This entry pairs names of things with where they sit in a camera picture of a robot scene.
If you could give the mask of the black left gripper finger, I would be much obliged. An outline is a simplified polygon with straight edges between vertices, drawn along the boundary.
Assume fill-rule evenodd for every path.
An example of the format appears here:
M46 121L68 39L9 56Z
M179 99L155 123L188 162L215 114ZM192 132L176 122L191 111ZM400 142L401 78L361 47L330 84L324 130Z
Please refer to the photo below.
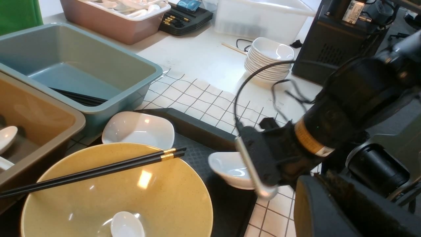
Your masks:
M296 183L298 237L419 237L420 217L340 174L303 175Z

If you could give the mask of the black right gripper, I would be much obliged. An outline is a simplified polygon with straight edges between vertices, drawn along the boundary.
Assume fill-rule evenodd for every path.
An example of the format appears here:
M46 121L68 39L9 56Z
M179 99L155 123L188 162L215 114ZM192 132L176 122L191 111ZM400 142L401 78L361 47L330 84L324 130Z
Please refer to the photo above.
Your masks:
M261 131L240 122L238 125L245 151L264 185L295 187L298 177L316 167L316 155L298 141L293 123L281 127L274 118L264 118L259 123Z

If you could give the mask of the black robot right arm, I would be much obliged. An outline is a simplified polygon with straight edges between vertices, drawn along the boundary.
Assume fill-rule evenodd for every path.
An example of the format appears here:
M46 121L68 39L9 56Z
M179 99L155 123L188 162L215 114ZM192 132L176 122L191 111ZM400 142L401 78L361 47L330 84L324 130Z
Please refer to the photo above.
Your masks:
M420 93L420 31L371 57L345 63L325 81L311 108L295 123L278 126L274 118L260 122L262 131L244 126L234 100L236 149L241 154L256 192L275 192L322 163L335 149L367 128L391 117Z

